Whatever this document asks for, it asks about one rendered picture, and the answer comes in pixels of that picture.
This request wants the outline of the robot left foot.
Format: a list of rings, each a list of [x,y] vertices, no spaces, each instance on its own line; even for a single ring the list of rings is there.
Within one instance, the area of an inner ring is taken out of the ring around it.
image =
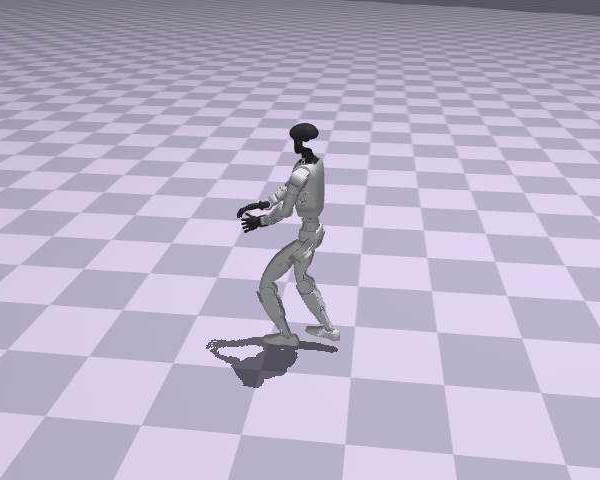
[[[283,333],[283,332],[282,332]],[[285,336],[285,334],[283,333]],[[269,344],[275,345],[289,345],[289,346],[298,346],[299,345],[299,337],[296,334],[290,333],[290,338],[285,338],[280,333],[276,334],[267,334],[263,336],[263,341]],[[289,335],[287,335],[289,337]]]

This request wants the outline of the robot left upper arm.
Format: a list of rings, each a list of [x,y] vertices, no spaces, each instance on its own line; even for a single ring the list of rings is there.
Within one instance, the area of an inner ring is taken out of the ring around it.
[[[280,217],[287,218],[292,216],[293,206],[295,205],[301,190],[307,184],[309,174],[310,172],[303,168],[299,168],[291,174],[288,187],[284,195],[284,202],[279,203],[283,206]]]

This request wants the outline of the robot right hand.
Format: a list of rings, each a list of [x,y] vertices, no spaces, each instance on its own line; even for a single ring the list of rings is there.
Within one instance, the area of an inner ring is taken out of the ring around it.
[[[237,213],[237,218],[242,218],[242,214],[248,210],[254,210],[254,209],[260,209],[260,210],[264,210],[263,208],[268,208],[270,206],[270,203],[268,201],[262,202],[259,201],[259,203],[253,203],[253,204],[249,204],[244,208],[239,209],[238,213]]]

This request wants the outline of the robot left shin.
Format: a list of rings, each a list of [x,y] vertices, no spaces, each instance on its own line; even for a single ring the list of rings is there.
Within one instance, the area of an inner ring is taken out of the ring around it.
[[[281,334],[285,334],[285,336],[283,335],[283,337],[290,338],[291,331],[285,318],[285,309],[281,302],[280,296],[278,294],[276,295],[274,289],[269,286],[261,289],[260,293],[257,290],[256,293],[270,319],[273,322],[275,322],[274,324],[281,332]],[[281,330],[283,331],[283,333]],[[289,335],[289,337],[287,335]]]

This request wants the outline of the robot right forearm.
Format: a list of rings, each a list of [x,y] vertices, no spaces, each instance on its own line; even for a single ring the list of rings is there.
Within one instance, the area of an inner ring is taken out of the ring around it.
[[[289,181],[289,180],[288,180],[288,181]],[[288,182],[288,181],[287,181],[287,182]],[[264,201],[263,201],[263,202],[265,202],[265,201],[268,201],[268,202],[270,203],[270,206],[269,206],[268,208],[263,208],[263,209],[265,209],[265,210],[270,210],[270,209],[272,209],[272,207],[273,207],[274,205],[277,205],[278,203],[280,203],[280,202],[282,201],[282,199],[284,199],[284,195],[285,195],[285,192],[286,192],[286,190],[287,190],[287,187],[288,187],[288,186],[287,186],[287,182],[286,182],[284,185],[282,185],[282,186],[280,187],[280,189],[279,189],[279,190],[277,190],[277,192],[274,192],[274,193],[273,193],[273,194],[272,194],[272,195],[269,197],[269,199],[266,199],[266,200],[264,200]]]

